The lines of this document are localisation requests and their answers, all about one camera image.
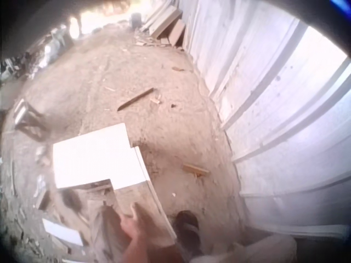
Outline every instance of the hand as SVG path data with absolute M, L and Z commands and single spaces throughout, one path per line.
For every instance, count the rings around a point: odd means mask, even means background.
M 145 237 L 145 232 L 141 226 L 136 206 L 136 203 L 131 204 L 131 210 L 133 213 L 132 218 L 124 214 L 120 214 L 121 228 L 132 240 Z

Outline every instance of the wooden stick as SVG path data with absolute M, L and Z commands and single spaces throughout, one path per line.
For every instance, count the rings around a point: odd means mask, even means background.
M 202 169 L 200 167 L 197 167 L 197 166 L 194 166 L 191 164 L 183 164 L 183 170 L 195 174 L 196 177 L 210 173 L 209 170 L 205 170 L 205 169 Z
M 141 99 L 142 97 L 150 94 L 151 92 L 154 91 L 154 88 L 148 89 L 147 91 L 140 93 L 139 95 L 135 96 L 134 98 L 132 98 L 131 100 L 128 100 L 126 103 L 122 104 L 117 111 L 123 110 L 124 108 L 128 107 L 130 104 L 136 102 L 137 100 Z

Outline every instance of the white board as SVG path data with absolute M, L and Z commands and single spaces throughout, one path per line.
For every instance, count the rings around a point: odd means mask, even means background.
M 145 181 L 124 123 L 54 144 L 57 188 L 110 179 L 114 190 Z
M 58 224 L 52 223 L 49 220 L 43 219 L 43 224 L 45 231 L 49 234 L 60 238 L 64 241 L 70 242 L 72 244 L 83 246 L 83 240 L 79 235 L 79 232 L 65 226 L 60 226 Z

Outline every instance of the white panel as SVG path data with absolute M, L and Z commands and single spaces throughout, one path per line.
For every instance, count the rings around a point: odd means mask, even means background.
M 146 180 L 124 123 L 54 144 L 53 163 L 57 188 L 110 179 L 119 189 Z
M 260 147 L 263 138 L 296 113 L 330 79 L 346 58 L 337 46 L 308 28 L 284 68 L 259 99 L 227 134 L 244 156 Z
M 276 7 L 267 4 L 258 7 L 231 66 L 233 74 L 226 89 L 221 95 L 217 93 L 214 96 L 218 109 L 224 98 L 230 101 L 233 111 L 244 103 L 280 55 L 297 22 L 293 16 Z M 220 115 L 220 118 L 224 121 L 228 115 Z

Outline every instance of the plywood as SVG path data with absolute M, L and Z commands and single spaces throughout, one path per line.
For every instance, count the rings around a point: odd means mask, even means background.
M 178 8 L 170 5 L 153 23 L 153 25 L 150 26 L 150 36 L 154 38 L 160 36 L 160 34 L 181 14 L 182 12 Z
M 178 21 L 174 25 L 174 28 L 171 30 L 168 36 L 169 42 L 171 43 L 172 46 L 175 46 L 177 44 L 184 30 L 185 30 L 185 23 L 181 19 L 178 19 Z

